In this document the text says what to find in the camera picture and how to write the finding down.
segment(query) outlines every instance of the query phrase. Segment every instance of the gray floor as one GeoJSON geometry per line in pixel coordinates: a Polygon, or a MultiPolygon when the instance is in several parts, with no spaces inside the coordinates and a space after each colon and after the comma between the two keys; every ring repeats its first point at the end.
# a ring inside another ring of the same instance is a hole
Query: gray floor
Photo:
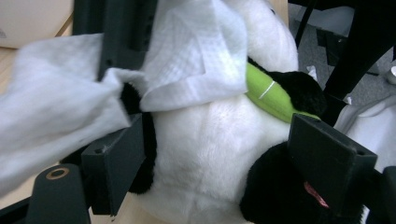
{"type": "MultiPolygon", "coordinates": [[[[300,23],[296,20],[300,7],[289,4],[290,30],[295,35],[300,23]]],[[[366,105],[376,100],[383,99],[390,94],[396,94],[396,85],[389,84],[384,74],[396,65],[392,62],[391,49],[376,65],[380,75],[378,77],[365,75],[354,91],[349,94],[353,105],[366,105]]],[[[326,49],[318,46],[316,27],[308,25],[304,31],[304,36],[299,47],[300,70],[306,72],[307,66],[314,65],[317,69],[319,85],[324,88],[333,67],[327,65],[326,49]]]]}

